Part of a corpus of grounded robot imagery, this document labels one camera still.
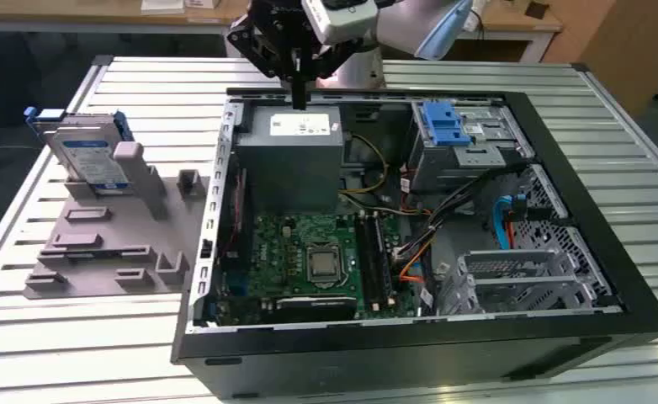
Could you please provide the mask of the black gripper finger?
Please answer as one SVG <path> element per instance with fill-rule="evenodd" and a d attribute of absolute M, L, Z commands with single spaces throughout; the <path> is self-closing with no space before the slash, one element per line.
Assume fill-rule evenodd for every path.
<path fill-rule="evenodd" d="M 242 16 L 230 26 L 226 39 L 270 78 L 278 78 L 292 93 L 293 108 L 301 110 L 301 79 L 290 48 L 280 49 L 265 35 L 256 33 L 257 25 L 249 16 Z"/>
<path fill-rule="evenodd" d="M 364 46 L 362 40 L 348 40 L 321 50 L 320 42 L 309 41 L 301 48 L 301 110 L 309 102 L 309 83 L 329 78 Z"/>

